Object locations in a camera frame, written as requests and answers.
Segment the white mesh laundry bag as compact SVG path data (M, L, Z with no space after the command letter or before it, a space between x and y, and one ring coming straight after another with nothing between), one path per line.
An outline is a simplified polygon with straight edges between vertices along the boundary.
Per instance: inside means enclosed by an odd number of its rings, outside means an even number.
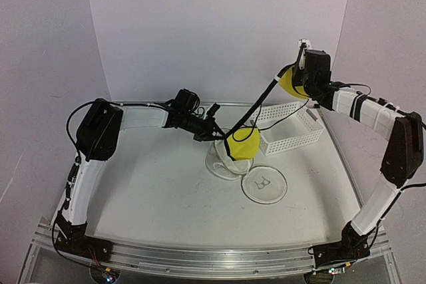
M253 159L231 160L221 141L212 143L205 165L212 174L223 180L239 181L244 195L257 204L275 204L287 194L288 183L278 169L256 166Z

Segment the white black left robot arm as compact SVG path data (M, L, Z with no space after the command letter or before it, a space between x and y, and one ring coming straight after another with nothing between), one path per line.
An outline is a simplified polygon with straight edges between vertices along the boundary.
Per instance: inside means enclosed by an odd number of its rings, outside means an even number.
M87 113L75 135L69 138L76 150L75 162L65 186L65 199L55 224L65 233L64 245L75 255L89 250L89 240L79 230L87 226L87 212L96 178L104 162L116 151L119 134L127 128L175 128L185 130L199 142L224 137L216 123L220 105L204 108L197 94L181 89L166 102L113 102L97 98L77 107Z

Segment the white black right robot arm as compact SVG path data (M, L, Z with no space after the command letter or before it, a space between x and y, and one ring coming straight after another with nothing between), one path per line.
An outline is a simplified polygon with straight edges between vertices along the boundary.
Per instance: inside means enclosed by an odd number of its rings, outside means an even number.
M331 57L325 51L309 49L302 43L291 86L298 94L366 126L387 141L380 168L382 178L350 223L358 235L365 235L385 217L422 165L425 125L415 112L404 112L383 98L331 81L330 66Z

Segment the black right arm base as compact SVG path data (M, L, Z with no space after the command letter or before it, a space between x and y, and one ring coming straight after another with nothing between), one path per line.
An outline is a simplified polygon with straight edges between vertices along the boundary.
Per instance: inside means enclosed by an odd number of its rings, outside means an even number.
M331 267L353 263L370 256L370 248L377 238L379 224L364 235L358 234L348 222L341 231L341 239L336 242L313 245L308 254L314 257L315 268Z

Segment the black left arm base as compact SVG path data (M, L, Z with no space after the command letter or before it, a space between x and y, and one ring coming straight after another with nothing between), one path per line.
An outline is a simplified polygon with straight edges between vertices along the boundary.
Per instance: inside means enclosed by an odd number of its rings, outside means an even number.
M86 234L87 223L73 225L58 211L52 225L53 247L59 253L73 257L84 257L94 262L108 262L112 253L112 242Z

